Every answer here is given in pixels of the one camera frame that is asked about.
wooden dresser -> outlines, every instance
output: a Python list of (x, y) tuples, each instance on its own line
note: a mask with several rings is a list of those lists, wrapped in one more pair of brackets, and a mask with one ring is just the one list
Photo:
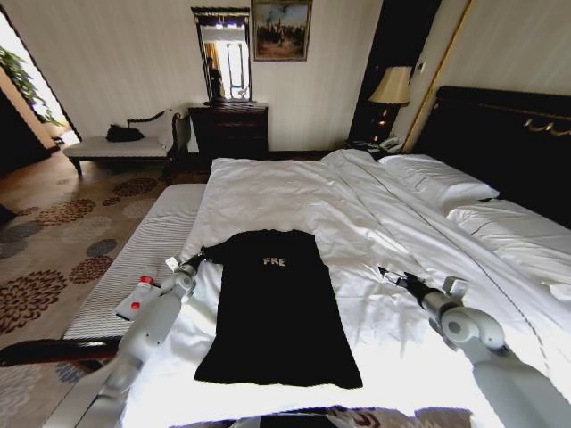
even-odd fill
[(263, 159), (268, 154), (268, 105), (221, 103), (190, 107), (201, 155)]

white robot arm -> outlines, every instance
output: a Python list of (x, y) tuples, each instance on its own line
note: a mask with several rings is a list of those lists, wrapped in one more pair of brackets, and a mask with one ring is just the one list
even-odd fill
[(394, 283), (417, 298), (449, 346), (464, 351), (474, 366), (476, 383), (506, 428), (570, 426), (571, 405), (547, 377), (508, 348), (495, 318), (462, 306), (464, 290), (453, 288), (458, 279), (449, 276), (445, 292), (427, 287), (412, 274)]
[(135, 318), (119, 343), (115, 358), (79, 380), (44, 424), (44, 428), (113, 428), (120, 420), (128, 390), (146, 360), (159, 348), (178, 317), (181, 301), (192, 295), (202, 253), (178, 266), (161, 284), (162, 296)]

lamp shade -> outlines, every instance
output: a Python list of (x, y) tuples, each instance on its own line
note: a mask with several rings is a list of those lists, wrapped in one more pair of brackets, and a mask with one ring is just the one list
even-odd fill
[(410, 67), (389, 67), (368, 99), (373, 103), (405, 104), (409, 101)]

chaise lounge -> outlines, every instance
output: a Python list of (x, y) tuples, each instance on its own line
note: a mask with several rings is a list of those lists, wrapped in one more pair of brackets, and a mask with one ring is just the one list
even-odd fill
[(170, 180), (170, 169), (190, 139), (188, 113), (168, 109), (148, 119), (128, 119), (129, 128), (136, 128), (144, 138), (137, 141), (113, 143), (105, 136), (85, 138), (63, 150), (82, 177), (81, 161), (142, 161), (165, 162), (164, 175)]

framed painting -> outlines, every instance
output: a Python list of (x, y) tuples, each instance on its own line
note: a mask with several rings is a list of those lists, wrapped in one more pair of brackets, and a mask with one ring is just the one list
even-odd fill
[(252, 0), (253, 59), (307, 61), (311, 0)]

